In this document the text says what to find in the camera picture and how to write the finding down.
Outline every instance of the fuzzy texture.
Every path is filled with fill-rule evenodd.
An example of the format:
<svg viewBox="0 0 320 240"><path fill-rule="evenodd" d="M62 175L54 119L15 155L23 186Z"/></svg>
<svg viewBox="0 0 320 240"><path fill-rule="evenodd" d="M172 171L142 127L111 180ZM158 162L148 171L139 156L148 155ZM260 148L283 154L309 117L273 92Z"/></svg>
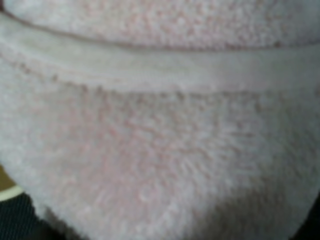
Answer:
<svg viewBox="0 0 320 240"><path fill-rule="evenodd" d="M1 162L72 239L288 240L306 219L319 87L117 93L45 78L15 54L1 49Z"/></svg>
<svg viewBox="0 0 320 240"><path fill-rule="evenodd" d="M320 41L319 0L4 0L28 23L129 45L247 49Z"/></svg>

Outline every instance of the dark background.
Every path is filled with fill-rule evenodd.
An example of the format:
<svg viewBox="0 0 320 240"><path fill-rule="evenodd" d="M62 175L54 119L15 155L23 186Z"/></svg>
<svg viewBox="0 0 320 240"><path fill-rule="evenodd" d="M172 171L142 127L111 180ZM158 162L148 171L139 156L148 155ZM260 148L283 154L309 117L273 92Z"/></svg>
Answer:
<svg viewBox="0 0 320 240"><path fill-rule="evenodd" d="M64 240L64 238L37 220L30 198L22 194L9 201L0 202L0 240ZM294 238L288 240L320 240L320 194L305 224Z"/></svg>

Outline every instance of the pink plush material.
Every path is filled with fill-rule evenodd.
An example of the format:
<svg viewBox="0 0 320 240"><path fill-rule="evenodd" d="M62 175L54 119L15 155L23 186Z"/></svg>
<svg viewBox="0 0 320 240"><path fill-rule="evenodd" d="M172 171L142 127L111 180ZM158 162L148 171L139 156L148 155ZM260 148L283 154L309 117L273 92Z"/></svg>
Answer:
<svg viewBox="0 0 320 240"><path fill-rule="evenodd" d="M0 162L39 218L72 240L288 240L304 222L320 189L318 0L5 0L4 8ZM247 53L218 51L234 48ZM171 63L178 55L184 61ZM156 74L143 75L155 58ZM126 78L101 73L110 66ZM176 76L173 86L207 75L242 90L169 91L163 81L156 92L134 78L156 86ZM273 86L258 91L250 81Z"/></svg>

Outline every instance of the pink fleece fabric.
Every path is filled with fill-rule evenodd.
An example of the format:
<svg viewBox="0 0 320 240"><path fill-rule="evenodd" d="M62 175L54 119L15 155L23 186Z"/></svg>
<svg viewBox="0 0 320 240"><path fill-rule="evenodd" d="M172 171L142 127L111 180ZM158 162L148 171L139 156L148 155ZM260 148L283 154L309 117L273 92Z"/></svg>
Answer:
<svg viewBox="0 0 320 240"><path fill-rule="evenodd" d="M47 30L144 47L320 40L318 0L4 6ZM69 239L288 240L306 219L320 188L320 79L260 93L123 93L47 77L69 69L34 56L0 44L0 162Z"/></svg>

